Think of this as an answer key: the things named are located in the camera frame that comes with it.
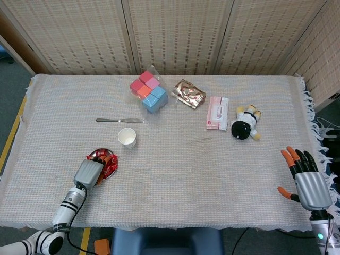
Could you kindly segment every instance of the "tablecloth fringe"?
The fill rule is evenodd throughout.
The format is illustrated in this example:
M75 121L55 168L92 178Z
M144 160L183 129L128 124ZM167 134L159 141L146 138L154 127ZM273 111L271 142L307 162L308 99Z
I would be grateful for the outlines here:
M299 76L299 83L300 83L300 90L302 93L302 99L307 110L308 125L310 126L310 129L312 130L312 135L314 136L314 140L311 142L314 146L315 151L317 151L317 154L316 154L317 160L322 164L322 168L319 169L319 171L322 172L324 175L326 184L328 186L329 194L333 202L333 205L329 207L328 211L334 216L336 223L340 225L340 210L338 206L336 206L336 203L340 201L340 194L334 188L334 178L336 178L337 175L334 173L328 174L326 172L327 164L332 163L331 161L332 158L326 157L325 152L327 152L329 149L321 145L321 141L323 140L323 137L320 135L318 124L314 122L315 103L314 103L313 98L310 96L309 91L307 91L306 89L304 77Z

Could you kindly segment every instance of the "robot finger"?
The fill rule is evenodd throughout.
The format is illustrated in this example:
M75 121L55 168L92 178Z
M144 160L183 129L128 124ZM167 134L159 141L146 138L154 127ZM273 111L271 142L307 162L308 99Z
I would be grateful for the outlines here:
M299 196L298 196L297 194L289 193L289 192L286 191L283 187L277 187L277 190L278 190L278 192L280 192L280 194L283 195L285 198L300 203L300 199L299 199Z
M96 185L99 185L99 184L102 182L103 178L104 178L104 173L101 173L101 174L99 175L99 177L98 177L98 180L97 180L97 182L96 182Z
M299 169L296 167L291 155L289 155L289 153L287 151L281 150L281 154L286 159L289 170L291 171L291 174L292 174L293 178L295 179L295 175L297 173L300 173L301 171L299 171Z
M95 156L95 157L93 157L93 156L86 156L86 159L87 160L92 160L92 161L97 161L98 157L97 156Z
M98 158L98 162L101 163L104 159L106 158L106 156L101 156Z
M296 164L296 167L298 168L299 172L306 172L303 168L303 165L301 163L301 159L300 157L298 156L298 154L296 153L296 151L290 147L290 146L287 146L287 150L289 151L289 153L292 155L292 158L294 160L294 163Z
M107 163L109 163L109 161L111 160L110 156L107 156L106 158L103 159L103 164L106 165Z
M311 172L306 156L299 150L295 150L295 151L301 159L301 165L303 166L304 172Z
M310 155L308 151L304 151L303 153L308 160L309 169L311 169L313 172L318 172L318 167L317 167L317 164L315 163L313 156Z

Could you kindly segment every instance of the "pink packaging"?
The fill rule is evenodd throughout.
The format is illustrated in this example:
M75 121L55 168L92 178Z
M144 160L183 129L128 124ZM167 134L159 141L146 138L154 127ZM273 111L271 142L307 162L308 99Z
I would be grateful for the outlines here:
M229 98L210 97L207 116L207 129L221 129L226 131L228 127Z

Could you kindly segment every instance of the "white paper cup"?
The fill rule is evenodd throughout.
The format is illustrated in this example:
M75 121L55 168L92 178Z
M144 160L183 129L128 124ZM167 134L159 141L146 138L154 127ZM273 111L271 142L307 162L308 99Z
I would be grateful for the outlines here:
M118 141L126 148L133 148L136 145L136 132L132 128L126 127L119 131Z

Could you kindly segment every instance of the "knife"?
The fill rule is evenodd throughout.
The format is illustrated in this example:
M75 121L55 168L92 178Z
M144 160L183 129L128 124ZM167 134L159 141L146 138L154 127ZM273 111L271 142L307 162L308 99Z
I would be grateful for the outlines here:
M144 120L140 118L122 118L120 120L111 120L109 118L98 118L96 122L128 122L128 123L143 123Z

